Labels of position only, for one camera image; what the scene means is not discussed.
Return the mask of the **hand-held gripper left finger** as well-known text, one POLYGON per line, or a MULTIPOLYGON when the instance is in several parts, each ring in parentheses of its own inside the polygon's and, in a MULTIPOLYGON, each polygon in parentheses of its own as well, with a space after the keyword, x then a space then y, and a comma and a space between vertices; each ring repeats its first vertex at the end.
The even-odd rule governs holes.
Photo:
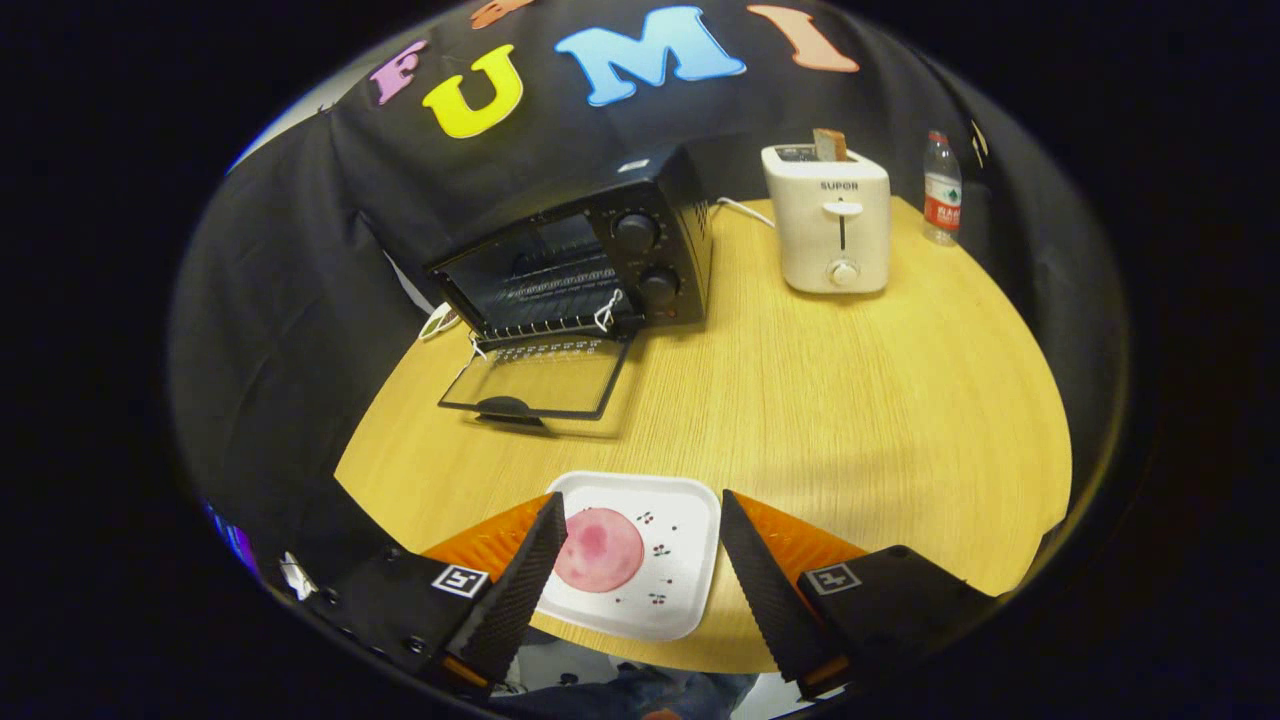
POLYGON ((567 538, 550 492, 411 553, 384 544, 302 605, 381 666, 440 692, 486 698, 506 679, 567 538))

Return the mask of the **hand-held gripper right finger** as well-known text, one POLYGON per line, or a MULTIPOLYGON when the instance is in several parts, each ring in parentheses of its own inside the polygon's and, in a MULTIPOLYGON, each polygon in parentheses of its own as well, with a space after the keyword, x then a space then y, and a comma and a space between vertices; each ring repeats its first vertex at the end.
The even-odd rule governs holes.
POLYGON ((868 551, 731 489, 719 539, 771 657, 805 700, 902 676, 1000 603, 905 544, 868 551))

